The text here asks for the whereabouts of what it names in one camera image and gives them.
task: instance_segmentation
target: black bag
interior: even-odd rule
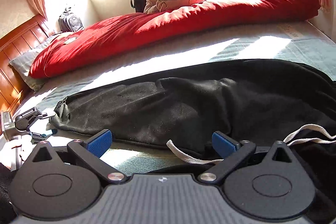
[[[70,12],[71,7],[65,8],[58,18],[58,25],[62,32],[77,32],[84,30],[81,19]]]

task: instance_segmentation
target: bed sheet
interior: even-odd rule
[[[21,104],[16,115],[34,106],[42,112],[53,114],[57,102],[67,95],[148,73],[206,62],[251,58],[305,63],[336,80],[336,43],[310,23],[240,25],[166,39],[50,79],[38,93]],[[39,120],[31,127],[31,131],[43,133],[50,126],[48,120]],[[53,146],[66,145],[78,135],[63,132],[60,136],[69,139],[52,137],[50,142]],[[113,148],[124,150],[109,150],[102,158],[126,174],[181,163],[172,153],[147,151],[145,148],[135,152],[130,151],[134,146],[122,144],[114,144]],[[109,156],[115,153],[118,153],[118,157]],[[123,160],[120,163],[115,162],[115,159]]]

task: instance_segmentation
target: white label on blanket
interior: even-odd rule
[[[77,38],[78,38],[78,37],[71,37],[71,38],[69,38],[67,41],[65,41],[64,44],[69,44],[69,43],[75,41]]]
[[[291,25],[279,25],[279,28],[287,34],[291,39],[303,38],[304,35],[297,30],[295,30]]]

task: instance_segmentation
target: hand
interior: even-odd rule
[[[21,140],[12,140],[6,142],[0,151],[0,163],[2,163],[9,170],[11,169],[13,157],[15,157],[15,153],[13,153],[13,148],[21,146],[20,156],[22,161],[27,160],[29,154],[32,152],[34,146],[31,143],[32,137],[30,135],[23,135]]]

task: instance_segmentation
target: wooden headboard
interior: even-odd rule
[[[0,110],[14,114],[31,89],[10,65],[9,61],[41,44],[54,34],[47,21],[36,15],[0,39]]]

